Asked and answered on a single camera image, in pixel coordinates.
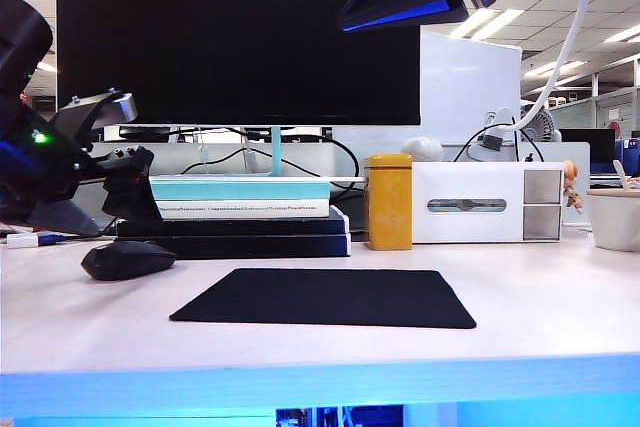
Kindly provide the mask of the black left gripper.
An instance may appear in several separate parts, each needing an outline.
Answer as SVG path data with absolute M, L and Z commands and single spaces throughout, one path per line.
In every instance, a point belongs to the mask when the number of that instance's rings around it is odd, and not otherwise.
M 26 106 L 24 198 L 40 202 L 27 222 L 49 231 L 97 236 L 100 228 L 95 221 L 67 199 L 79 184 L 103 180 L 107 192 L 103 212 L 138 224 L 159 225 L 162 217 L 148 178 L 153 153 L 134 146 L 91 155 L 93 130 L 136 116 L 133 96 L 120 90 L 76 98 L 50 120 Z

